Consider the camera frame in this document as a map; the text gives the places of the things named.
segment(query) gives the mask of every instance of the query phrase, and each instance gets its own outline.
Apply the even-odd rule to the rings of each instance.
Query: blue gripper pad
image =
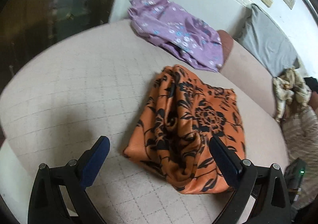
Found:
[[[85,190],[93,184],[110,149],[110,142],[106,136],[101,136],[91,150],[94,150],[82,169],[80,185]]]

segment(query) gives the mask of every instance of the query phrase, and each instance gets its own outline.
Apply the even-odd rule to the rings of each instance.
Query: striped fabric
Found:
[[[310,106],[282,123],[289,160],[298,157],[307,163],[302,193],[292,205],[299,210],[310,204],[318,194],[318,119]]]

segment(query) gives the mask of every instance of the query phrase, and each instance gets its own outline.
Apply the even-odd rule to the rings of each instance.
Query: folded purple cloth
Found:
[[[195,69],[218,72],[223,64],[219,34],[169,0],[131,0],[128,13],[140,36]]]

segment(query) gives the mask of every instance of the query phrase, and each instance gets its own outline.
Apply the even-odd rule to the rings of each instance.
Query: metal screw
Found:
[[[244,164],[245,166],[250,166],[252,163],[251,163],[248,159],[244,159],[244,160],[243,160],[243,164]]]
[[[274,164],[273,164],[273,168],[279,170],[279,169],[280,169],[280,166],[279,166],[277,163],[274,163]]]
[[[39,165],[39,169],[45,169],[45,167],[46,167],[47,165],[45,164],[45,163],[41,163],[40,165]]]
[[[71,159],[71,160],[68,162],[68,165],[72,167],[72,166],[75,166],[76,163],[77,163],[77,160],[76,160],[76,159]]]

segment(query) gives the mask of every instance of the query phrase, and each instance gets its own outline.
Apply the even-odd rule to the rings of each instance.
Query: orange floral fabric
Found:
[[[245,158],[236,94],[203,83],[185,67],[167,66],[153,83],[123,154],[180,193],[218,193],[229,187],[209,152],[213,136]]]

